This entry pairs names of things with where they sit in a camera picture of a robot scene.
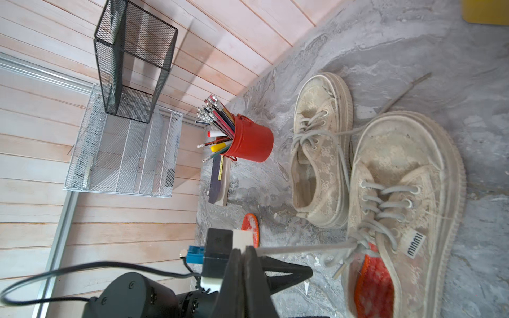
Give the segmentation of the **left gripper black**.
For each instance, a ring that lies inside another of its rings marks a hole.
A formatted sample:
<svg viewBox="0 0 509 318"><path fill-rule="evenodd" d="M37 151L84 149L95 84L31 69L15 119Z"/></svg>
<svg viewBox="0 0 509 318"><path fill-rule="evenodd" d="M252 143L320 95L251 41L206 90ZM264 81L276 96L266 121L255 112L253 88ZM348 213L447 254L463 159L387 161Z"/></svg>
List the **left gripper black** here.
<svg viewBox="0 0 509 318"><path fill-rule="evenodd" d="M293 287L313 275L309 266L260 257L270 296ZM114 280L98 298L84 306L83 317L211 317L220 291L190 291L177 295L170 288L130 272ZM245 285L243 282L243 316Z"/></svg>

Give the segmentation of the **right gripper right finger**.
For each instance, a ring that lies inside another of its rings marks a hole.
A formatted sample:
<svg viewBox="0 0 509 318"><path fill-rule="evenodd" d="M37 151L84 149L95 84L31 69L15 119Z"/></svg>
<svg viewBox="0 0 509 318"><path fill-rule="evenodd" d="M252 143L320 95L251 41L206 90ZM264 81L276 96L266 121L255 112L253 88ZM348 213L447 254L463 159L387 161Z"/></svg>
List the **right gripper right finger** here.
<svg viewBox="0 0 509 318"><path fill-rule="evenodd" d="M245 251L243 282L245 285L245 317L278 317L271 300L265 273L253 246L247 247Z"/></svg>

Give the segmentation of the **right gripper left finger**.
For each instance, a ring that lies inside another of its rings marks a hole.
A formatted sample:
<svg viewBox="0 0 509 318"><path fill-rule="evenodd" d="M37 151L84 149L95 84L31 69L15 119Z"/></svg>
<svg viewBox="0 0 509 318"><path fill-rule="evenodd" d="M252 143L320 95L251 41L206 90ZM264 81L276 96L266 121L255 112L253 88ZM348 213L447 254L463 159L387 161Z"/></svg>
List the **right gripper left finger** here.
<svg viewBox="0 0 509 318"><path fill-rule="evenodd" d="M211 317L243 316L243 257L233 249Z"/></svg>

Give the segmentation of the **red insole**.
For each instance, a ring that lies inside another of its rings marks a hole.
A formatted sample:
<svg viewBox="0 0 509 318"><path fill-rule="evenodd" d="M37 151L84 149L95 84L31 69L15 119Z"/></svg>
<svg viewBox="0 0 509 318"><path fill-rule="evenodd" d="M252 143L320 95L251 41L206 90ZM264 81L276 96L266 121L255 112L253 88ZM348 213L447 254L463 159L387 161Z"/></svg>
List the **red insole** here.
<svg viewBox="0 0 509 318"><path fill-rule="evenodd" d="M245 215L241 230L251 232L253 234L253 246L255 248L260 246L260 229L255 214L248 213Z"/></svg>
<svg viewBox="0 0 509 318"><path fill-rule="evenodd" d="M393 317L394 285L381 258L365 256L353 299L358 317Z"/></svg>

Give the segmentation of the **beige sneaker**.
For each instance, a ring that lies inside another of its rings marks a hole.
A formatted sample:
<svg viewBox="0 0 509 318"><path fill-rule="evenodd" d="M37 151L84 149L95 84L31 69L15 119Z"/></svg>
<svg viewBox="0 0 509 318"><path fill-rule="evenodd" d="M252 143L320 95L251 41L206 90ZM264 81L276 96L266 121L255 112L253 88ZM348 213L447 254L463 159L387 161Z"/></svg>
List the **beige sneaker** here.
<svg viewBox="0 0 509 318"><path fill-rule="evenodd" d="M337 74L312 76L298 94L290 155L292 201L298 217L322 229L340 229L347 222L353 115L351 93Z"/></svg>
<svg viewBox="0 0 509 318"><path fill-rule="evenodd" d="M348 317L365 256L394 285L393 317L438 317L445 273L465 208L466 173L448 133L429 117L393 111L363 130L352 163L348 247L335 273Z"/></svg>

